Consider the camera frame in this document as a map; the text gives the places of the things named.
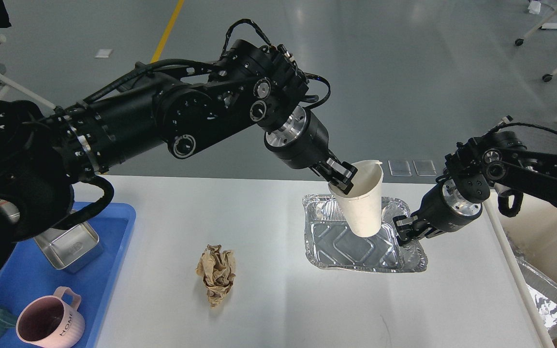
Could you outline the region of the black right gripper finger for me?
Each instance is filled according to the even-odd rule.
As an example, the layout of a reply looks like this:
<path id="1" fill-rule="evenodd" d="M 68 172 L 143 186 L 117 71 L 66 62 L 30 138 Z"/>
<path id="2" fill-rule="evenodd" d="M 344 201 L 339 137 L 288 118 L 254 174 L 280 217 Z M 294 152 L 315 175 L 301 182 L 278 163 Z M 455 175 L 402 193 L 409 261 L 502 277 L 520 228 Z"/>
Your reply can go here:
<path id="1" fill-rule="evenodd" d="M 398 237 L 425 237 L 427 229 L 429 229 L 429 222 L 426 218 L 413 216 L 395 216 L 393 224 L 396 228 L 396 235 Z"/>
<path id="2" fill-rule="evenodd" d="M 419 231 L 398 231 L 396 242 L 400 246 L 404 246 L 411 241 L 421 240 L 422 238 L 425 238 L 425 236 L 423 233 L 419 233 Z"/>

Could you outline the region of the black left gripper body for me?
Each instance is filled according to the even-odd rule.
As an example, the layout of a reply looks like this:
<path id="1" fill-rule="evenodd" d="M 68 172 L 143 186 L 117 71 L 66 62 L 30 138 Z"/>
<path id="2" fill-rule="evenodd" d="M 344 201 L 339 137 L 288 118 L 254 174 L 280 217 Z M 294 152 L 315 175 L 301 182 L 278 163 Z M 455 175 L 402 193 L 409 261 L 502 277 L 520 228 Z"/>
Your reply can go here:
<path id="1" fill-rule="evenodd" d="M 313 112 L 296 107 L 277 130 L 265 133 L 265 147 L 288 167 L 308 168 L 331 157 L 327 128 Z"/>

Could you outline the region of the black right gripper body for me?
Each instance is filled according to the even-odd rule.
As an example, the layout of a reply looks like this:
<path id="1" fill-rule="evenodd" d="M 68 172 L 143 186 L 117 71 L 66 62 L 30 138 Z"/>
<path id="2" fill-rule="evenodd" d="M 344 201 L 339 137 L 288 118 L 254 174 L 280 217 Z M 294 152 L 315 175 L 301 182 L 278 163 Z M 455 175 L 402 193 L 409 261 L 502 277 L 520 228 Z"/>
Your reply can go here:
<path id="1" fill-rule="evenodd" d="M 472 203 L 458 192 L 453 180 L 437 183 L 416 211 L 418 233 L 455 232 L 482 215 L 481 203 Z"/>

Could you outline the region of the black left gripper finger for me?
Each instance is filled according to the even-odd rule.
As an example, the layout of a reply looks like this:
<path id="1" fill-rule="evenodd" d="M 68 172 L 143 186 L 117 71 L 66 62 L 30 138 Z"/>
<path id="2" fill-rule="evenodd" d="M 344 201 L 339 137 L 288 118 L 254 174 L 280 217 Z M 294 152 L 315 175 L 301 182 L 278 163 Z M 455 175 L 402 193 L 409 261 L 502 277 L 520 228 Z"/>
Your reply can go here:
<path id="1" fill-rule="evenodd" d="M 313 171 L 343 194 L 349 194 L 354 187 L 354 166 L 351 164 L 315 164 Z"/>
<path id="2" fill-rule="evenodd" d="M 334 157 L 329 157 L 319 163 L 322 176 L 334 187 L 353 187 L 353 179 L 358 168 L 347 161 L 339 162 Z"/>

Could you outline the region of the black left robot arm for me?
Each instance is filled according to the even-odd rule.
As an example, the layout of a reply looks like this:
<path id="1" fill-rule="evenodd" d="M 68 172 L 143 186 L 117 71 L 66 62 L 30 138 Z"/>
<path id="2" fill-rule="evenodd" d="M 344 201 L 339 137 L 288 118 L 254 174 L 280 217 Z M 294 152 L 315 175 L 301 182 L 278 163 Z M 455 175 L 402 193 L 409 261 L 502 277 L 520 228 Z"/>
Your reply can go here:
<path id="1" fill-rule="evenodd" d="M 349 193 L 357 169 L 329 149 L 312 112 L 327 97 L 308 95 L 311 80 L 328 84 L 242 18 L 217 61 L 139 62 L 50 116 L 31 101 L 0 101 L 0 270 L 18 242 L 99 214 L 114 197 L 103 174 L 159 145 L 183 160 L 257 125 L 288 167 Z"/>

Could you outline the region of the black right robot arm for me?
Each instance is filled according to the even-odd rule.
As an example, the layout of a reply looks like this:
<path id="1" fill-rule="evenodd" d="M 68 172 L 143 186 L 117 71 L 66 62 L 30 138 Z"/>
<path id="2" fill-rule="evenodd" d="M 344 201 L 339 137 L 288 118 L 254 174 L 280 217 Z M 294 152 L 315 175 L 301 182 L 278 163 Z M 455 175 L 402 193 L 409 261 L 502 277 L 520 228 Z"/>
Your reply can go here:
<path id="1" fill-rule="evenodd" d="M 484 135 L 457 143 L 420 208 L 394 217 L 400 246 L 459 231 L 481 216 L 491 188 L 498 211 L 509 218 L 519 214 L 524 194 L 557 208 L 557 154 L 529 151 L 509 130 L 515 125 L 507 116 Z"/>

